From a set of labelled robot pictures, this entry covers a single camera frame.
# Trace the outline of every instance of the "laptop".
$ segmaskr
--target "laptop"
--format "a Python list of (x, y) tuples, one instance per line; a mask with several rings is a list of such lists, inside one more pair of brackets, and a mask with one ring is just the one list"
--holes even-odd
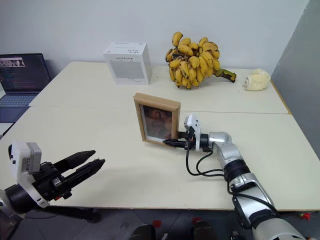
[(0, 54), (0, 123), (14, 123), (51, 81), (42, 53)]

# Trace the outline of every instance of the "white box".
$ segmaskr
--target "white box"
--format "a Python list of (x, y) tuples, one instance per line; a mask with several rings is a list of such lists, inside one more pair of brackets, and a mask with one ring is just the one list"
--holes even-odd
[(103, 56), (116, 84), (149, 84), (152, 68), (145, 42), (112, 42)]

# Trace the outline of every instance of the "white sponge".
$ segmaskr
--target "white sponge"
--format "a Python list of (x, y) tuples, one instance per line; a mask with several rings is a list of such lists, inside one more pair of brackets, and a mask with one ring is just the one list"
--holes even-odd
[(262, 91), (268, 86), (270, 80), (269, 73), (261, 68), (257, 68), (246, 77), (243, 87), (247, 91)]

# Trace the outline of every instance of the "laptop screen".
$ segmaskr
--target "laptop screen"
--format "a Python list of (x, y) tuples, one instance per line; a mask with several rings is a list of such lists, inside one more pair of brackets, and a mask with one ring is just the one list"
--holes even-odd
[(42, 53), (0, 54), (0, 82), (5, 93), (38, 93), (50, 81)]

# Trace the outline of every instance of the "picture frame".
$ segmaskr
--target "picture frame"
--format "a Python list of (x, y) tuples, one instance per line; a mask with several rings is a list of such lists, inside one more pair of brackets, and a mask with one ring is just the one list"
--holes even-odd
[(178, 138), (180, 102), (140, 92), (133, 99), (143, 141), (165, 145)]

